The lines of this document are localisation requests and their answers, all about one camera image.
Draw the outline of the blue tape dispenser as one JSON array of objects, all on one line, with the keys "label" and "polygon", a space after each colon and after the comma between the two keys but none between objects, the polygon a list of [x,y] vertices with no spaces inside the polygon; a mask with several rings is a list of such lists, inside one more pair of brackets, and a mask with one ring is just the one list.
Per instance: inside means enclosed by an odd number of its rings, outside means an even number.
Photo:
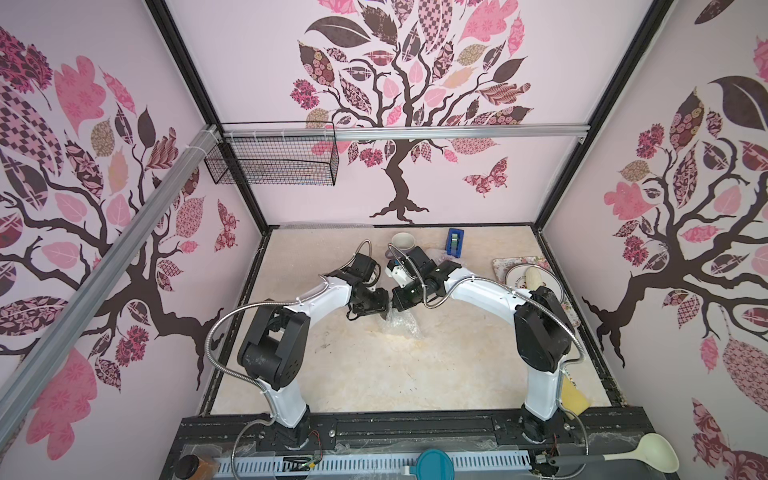
[{"label": "blue tape dispenser", "polygon": [[445,251],[448,255],[460,258],[462,256],[465,232],[459,228],[450,228],[446,237]]}]

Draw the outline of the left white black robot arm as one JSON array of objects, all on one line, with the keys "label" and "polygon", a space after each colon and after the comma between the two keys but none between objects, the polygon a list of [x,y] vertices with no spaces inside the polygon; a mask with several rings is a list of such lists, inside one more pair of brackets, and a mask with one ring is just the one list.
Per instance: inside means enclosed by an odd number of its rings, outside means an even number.
[{"label": "left white black robot arm", "polygon": [[370,315],[384,317],[390,307],[389,293],[367,287],[360,280],[337,276],[289,302],[263,302],[237,355],[246,379],[259,387],[274,421],[295,428],[308,406],[294,384],[302,367],[311,327],[338,309],[351,320]]}]

